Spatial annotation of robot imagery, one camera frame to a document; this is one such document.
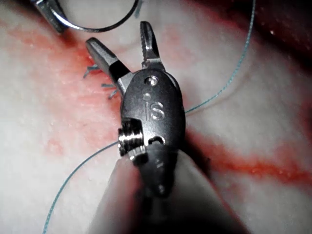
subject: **pin hole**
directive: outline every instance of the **pin hole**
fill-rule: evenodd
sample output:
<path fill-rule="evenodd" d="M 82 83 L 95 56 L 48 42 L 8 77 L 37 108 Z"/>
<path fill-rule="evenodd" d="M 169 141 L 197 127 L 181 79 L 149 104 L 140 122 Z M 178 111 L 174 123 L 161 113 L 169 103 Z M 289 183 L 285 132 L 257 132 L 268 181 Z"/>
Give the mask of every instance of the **pin hole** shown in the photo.
<path fill-rule="evenodd" d="M 149 145 L 152 145 L 152 144 L 162 144 L 163 145 L 164 143 L 165 143 L 164 139 L 160 136 L 155 136 L 152 139 L 148 140 Z"/>

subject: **engraved logo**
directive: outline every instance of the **engraved logo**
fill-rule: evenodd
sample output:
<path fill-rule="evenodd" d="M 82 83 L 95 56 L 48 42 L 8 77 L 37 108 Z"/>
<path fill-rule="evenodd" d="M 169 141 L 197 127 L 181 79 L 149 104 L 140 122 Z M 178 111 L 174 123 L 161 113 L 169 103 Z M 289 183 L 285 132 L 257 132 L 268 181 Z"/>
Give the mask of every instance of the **engraved logo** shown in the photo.
<path fill-rule="evenodd" d="M 144 94 L 143 95 L 144 108 L 145 108 L 145 116 L 146 121 L 150 121 L 150 119 L 153 120 L 160 120 L 162 118 L 165 118 L 165 113 L 163 111 L 164 105 L 160 102 L 153 102 L 150 103 L 151 95 L 150 94 Z"/>

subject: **blood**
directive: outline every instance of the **blood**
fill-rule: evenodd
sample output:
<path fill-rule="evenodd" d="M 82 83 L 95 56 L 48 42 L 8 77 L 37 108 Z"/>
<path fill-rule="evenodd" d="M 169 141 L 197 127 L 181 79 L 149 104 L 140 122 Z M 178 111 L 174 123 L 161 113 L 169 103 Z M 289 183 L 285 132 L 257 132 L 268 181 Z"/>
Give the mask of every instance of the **blood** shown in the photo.
<path fill-rule="evenodd" d="M 296 150 L 291 144 L 278 146 L 271 156 L 242 155 L 189 128 L 182 150 L 206 173 L 237 172 L 255 179 L 270 177 L 285 184 L 312 185 L 312 173 L 295 161 Z"/>
<path fill-rule="evenodd" d="M 83 74 L 93 62 L 84 41 L 70 30 L 58 36 L 45 21 L 32 11 L 21 11 L 26 26 L 19 20 L 5 21 L 4 51 L 14 56 L 15 64 L 26 67 L 26 77 L 33 83 L 33 93 L 49 113 L 53 126 L 47 123 L 49 138 L 45 149 L 63 155 L 67 147 L 102 148 L 117 137 L 120 97 L 108 100 L 111 83 L 107 74 Z"/>

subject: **metal screw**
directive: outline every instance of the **metal screw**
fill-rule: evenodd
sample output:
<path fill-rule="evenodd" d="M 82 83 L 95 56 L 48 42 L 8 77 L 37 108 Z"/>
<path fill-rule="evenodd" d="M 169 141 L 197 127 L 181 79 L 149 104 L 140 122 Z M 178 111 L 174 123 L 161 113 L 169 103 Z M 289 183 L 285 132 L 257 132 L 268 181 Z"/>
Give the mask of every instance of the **metal screw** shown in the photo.
<path fill-rule="evenodd" d="M 155 76 L 147 77 L 144 81 L 147 85 L 155 86 L 158 83 L 158 78 Z"/>

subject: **red blood streak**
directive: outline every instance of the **red blood streak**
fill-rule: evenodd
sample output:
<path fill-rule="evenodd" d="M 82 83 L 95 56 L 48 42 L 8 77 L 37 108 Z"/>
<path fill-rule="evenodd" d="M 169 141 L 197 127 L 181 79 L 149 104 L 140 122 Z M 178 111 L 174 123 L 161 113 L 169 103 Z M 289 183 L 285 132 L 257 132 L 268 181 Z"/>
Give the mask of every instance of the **red blood streak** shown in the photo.
<path fill-rule="evenodd" d="M 209 169 L 233 171 L 257 179 L 271 177 L 283 183 L 312 185 L 312 173 L 300 167 L 293 159 L 295 151 L 289 144 L 277 147 L 270 160 L 264 154 L 240 155 L 189 129 L 185 145 L 183 150 L 205 172 Z"/>
<path fill-rule="evenodd" d="M 46 150 L 62 155 L 66 149 L 56 142 L 66 139 L 66 147 L 81 146 L 77 136 L 92 148 L 114 141 L 120 98 L 116 95 L 108 101 L 112 90 L 101 87 L 111 82 L 108 75 L 95 72 L 82 78 L 86 67 L 93 65 L 84 41 L 70 31 L 60 37 L 47 31 L 48 25 L 28 23 L 31 27 L 23 27 L 19 21 L 3 23 L 7 38 L 2 49 L 27 67 L 26 78 L 33 81 L 34 94 L 51 114 L 54 124 Z"/>

